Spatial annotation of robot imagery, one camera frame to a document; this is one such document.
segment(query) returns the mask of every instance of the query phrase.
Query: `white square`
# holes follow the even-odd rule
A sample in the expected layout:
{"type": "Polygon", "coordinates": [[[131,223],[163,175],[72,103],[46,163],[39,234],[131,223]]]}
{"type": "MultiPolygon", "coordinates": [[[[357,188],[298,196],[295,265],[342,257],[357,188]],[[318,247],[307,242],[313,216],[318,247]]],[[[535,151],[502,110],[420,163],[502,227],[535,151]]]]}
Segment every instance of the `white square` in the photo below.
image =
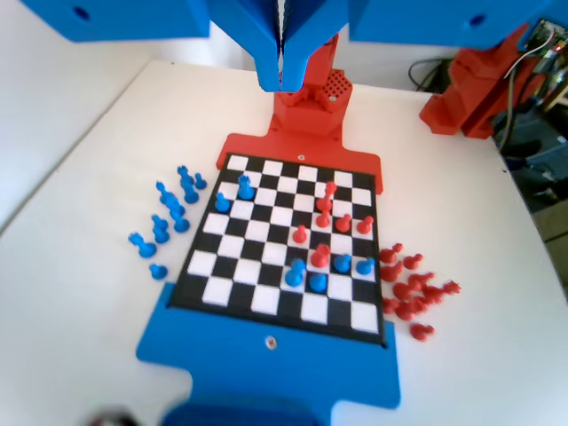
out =
{"type": "Polygon", "coordinates": [[[239,185],[232,182],[221,182],[218,193],[222,193],[227,200],[236,200],[239,193],[239,185]]]}
{"type": "Polygon", "coordinates": [[[263,173],[265,175],[280,176],[281,172],[282,172],[281,162],[272,162],[270,160],[266,160],[264,162],[263,173]]]}
{"type": "Polygon", "coordinates": [[[227,169],[230,170],[246,170],[249,159],[241,157],[240,155],[231,155],[231,160],[227,164],[227,169]]]}
{"type": "Polygon", "coordinates": [[[227,306],[233,282],[227,278],[211,277],[207,281],[201,300],[206,304],[220,304],[227,306]]]}
{"type": "Polygon", "coordinates": [[[209,277],[213,273],[213,267],[217,261],[217,254],[207,253],[206,251],[195,250],[192,260],[189,261],[187,271],[195,275],[209,277]]]}
{"type": "Polygon", "coordinates": [[[254,312],[276,315],[279,299],[280,290],[278,288],[259,284],[255,287],[255,294],[252,296],[250,309],[254,312]]]}
{"type": "Polygon", "coordinates": [[[353,204],[349,201],[333,200],[331,214],[334,217],[343,217],[345,215],[353,216],[353,204]]]}
{"type": "Polygon", "coordinates": [[[258,188],[256,190],[255,204],[261,206],[273,206],[276,201],[276,190],[269,188],[258,188]]]}
{"type": "Polygon", "coordinates": [[[304,193],[297,193],[294,197],[294,210],[296,211],[307,211],[312,213],[315,208],[315,197],[313,195],[306,195],[304,193]]]}
{"type": "Polygon", "coordinates": [[[233,279],[244,284],[257,284],[260,274],[260,262],[257,260],[239,259],[233,279]]]}
{"type": "Polygon", "coordinates": [[[270,223],[275,225],[291,226],[293,212],[294,210],[292,209],[276,206],[272,208],[270,223]]]}
{"type": "Polygon", "coordinates": [[[351,255],[353,253],[353,238],[340,233],[331,234],[331,252],[337,255],[351,255]]]}
{"type": "Polygon", "coordinates": [[[231,208],[231,217],[237,219],[250,220],[252,217],[252,209],[255,204],[252,201],[235,200],[231,208]]]}
{"type": "Polygon", "coordinates": [[[365,302],[351,302],[351,326],[356,330],[378,333],[376,306],[365,302]]]}
{"type": "Polygon", "coordinates": [[[300,166],[298,179],[315,182],[318,180],[318,170],[315,167],[300,166]]]}
{"type": "Polygon", "coordinates": [[[223,235],[227,229],[229,217],[227,215],[219,215],[218,213],[209,213],[203,226],[205,233],[216,233],[223,235]]]}
{"type": "Polygon", "coordinates": [[[346,275],[329,274],[329,283],[327,284],[327,297],[331,299],[344,300],[350,302],[353,300],[353,286],[351,278],[346,275]]]}
{"type": "Polygon", "coordinates": [[[241,257],[242,246],[244,245],[244,243],[245,239],[242,237],[236,237],[234,235],[223,235],[217,254],[220,256],[234,257],[238,259],[239,257],[241,257]]]}
{"type": "Polygon", "coordinates": [[[351,188],[353,186],[353,175],[345,171],[335,171],[334,182],[338,186],[345,186],[351,188]]]}
{"type": "Polygon", "coordinates": [[[296,193],[298,189],[298,179],[295,177],[280,176],[276,189],[282,193],[296,193]]]}
{"type": "Polygon", "coordinates": [[[284,266],[286,263],[286,246],[276,242],[267,242],[264,245],[263,257],[261,259],[263,264],[276,264],[284,266]]]}
{"type": "Polygon", "coordinates": [[[269,229],[270,229],[270,224],[268,222],[251,220],[248,222],[247,225],[247,231],[245,232],[245,239],[265,242],[268,240],[269,229]]]}
{"type": "Polygon", "coordinates": [[[305,293],[302,299],[302,320],[327,324],[327,297],[305,293]]]}
{"type": "Polygon", "coordinates": [[[371,191],[369,191],[368,189],[353,188],[351,190],[351,201],[353,201],[355,204],[370,206],[371,191]]]}

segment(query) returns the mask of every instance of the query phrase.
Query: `blue chess piece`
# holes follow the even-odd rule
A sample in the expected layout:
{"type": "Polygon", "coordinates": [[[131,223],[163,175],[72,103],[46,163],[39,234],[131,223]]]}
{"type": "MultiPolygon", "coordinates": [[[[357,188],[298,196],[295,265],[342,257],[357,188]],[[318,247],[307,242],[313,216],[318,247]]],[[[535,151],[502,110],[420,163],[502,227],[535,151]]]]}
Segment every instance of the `blue chess piece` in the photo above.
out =
{"type": "Polygon", "coordinates": [[[195,173],[195,187],[199,190],[207,188],[207,181],[201,173],[195,173]]]}
{"type": "Polygon", "coordinates": [[[225,213],[231,208],[231,203],[225,198],[223,193],[217,193],[217,200],[215,201],[215,209],[221,213],[225,213]]]}
{"type": "Polygon", "coordinates": [[[187,204],[195,204],[199,200],[199,194],[195,192],[191,183],[182,182],[181,187],[184,189],[184,200],[187,204]]]}
{"type": "Polygon", "coordinates": [[[184,233],[189,229],[189,220],[183,218],[177,212],[171,212],[171,218],[174,219],[174,231],[177,233],[184,233]]]}
{"type": "Polygon", "coordinates": [[[156,189],[162,193],[162,195],[160,195],[160,203],[162,203],[164,206],[166,205],[169,197],[174,196],[173,193],[166,191],[166,186],[160,181],[156,182],[156,189]]]}
{"type": "Polygon", "coordinates": [[[168,268],[158,264],[151,264],[150,273],[152,274],[152,278],[154,278],[155,280],[161,280],[165,278],[166,275],[168,275],[168,268]]]}
{"type": "Polygon", "coordinates": [[[239,196],[243,200],[250,200],[255,196],[255,190],[250,186],[250,177],[247,175],[240,175],[239,179],[239,196]]]}
{"type": "Polygon", "coordinates": [[[145,242],[142,235],[139,233],[131,233],[128,237],[128,241],[138,247],[138,254],[140,257],[148,258],[152,257],[158,251],[158,248],[152,242],[145,242]]]}
{"type": "Polygon", "coordinates": [[[372,257],[368,257],[366,260],[359,260],[355,269],[361,275],[368,275],[373,271],[373,266],[375,266],[375,260],[372,257]]]}
{"type": "Polygon", "coordinates": [[[314,273],[310,277],[310,287],[313,291],[323,293],[327,288],[327,277],[323,273],[314,273]]]}
{"type": "Polygon", "coordinates": [[[290,287],[298,287],[304,282],[305,263],[302,259],[292,261],[292,269],[286,272],[284,280],[290,287]]]}
{"type": "Polygon", "coordinates": [[[351,256],[341,255],[334,259],[334,268],[341,273],[346,273],[351,268],[351,256]]]}

